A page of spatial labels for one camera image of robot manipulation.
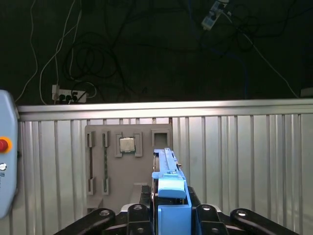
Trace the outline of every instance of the emergency stop button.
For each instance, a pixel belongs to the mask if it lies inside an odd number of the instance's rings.
[[[9,149],[9,143],[6,140],[0,140],[0,153],[4,153]]]

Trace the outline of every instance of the control box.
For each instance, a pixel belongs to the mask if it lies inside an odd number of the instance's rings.
[[[0,90],[0,219],[10,211],[17,188],[18,117],[11,95]]]

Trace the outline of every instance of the power strip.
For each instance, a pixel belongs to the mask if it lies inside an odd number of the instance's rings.
[[[57,85],[52,85],[52,100],[64,102],[86,103],[87,93],[85,91],[64,90]]]
[[[221,4],[223,4],[225,8],[228,3],[229,0],[219,0],[213,4],[209,14],[203,19],[201,23],[204,30],[210,31],[212,29],[212,27],[215,25],[216,21],[221,15]]]

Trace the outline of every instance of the gray mounting board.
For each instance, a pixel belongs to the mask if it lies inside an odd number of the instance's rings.
[[[150,185],[154,149],[173,147],[170,124],[88,125],[87,206],[119,213],[134,185]]]

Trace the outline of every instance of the blue cable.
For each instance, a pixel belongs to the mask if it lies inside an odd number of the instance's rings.
[[[193,18],[192,18],[192,12],[191,12],[191,0],[188,0],[188,9],[189,9],[189,17],[190,17],[190,21],[191,21],[191,26],[192,26],[192,30],[193,30],[193,33],[195,35],[195,37],[200,40],[200,37],[198,36],[197,32],[196,32],[196,28],[195,28],[195,25],[194,25],[194,21],[193,21]],[[225,55],[226,57],[229,57],[229,58],[233,58],[235,60],[238,60],[240,62],[240,64],[242,65],[243,67],[243,70],[244,70],[244,75],[245,75],[245,99],[247,99],[247,90],[248,90],[248,82],[249,82],[249,75],[248,75],[248,69],[246,67],[246,64],[244,63],[244,61],[242,59],[240,59],[237,55],[233,54],[233,53],[226,53],[224,54],[223,52],[219,51],[219,50],[216,50],[214,48],[210,48],[210,51],[217,54],[217,55]]]

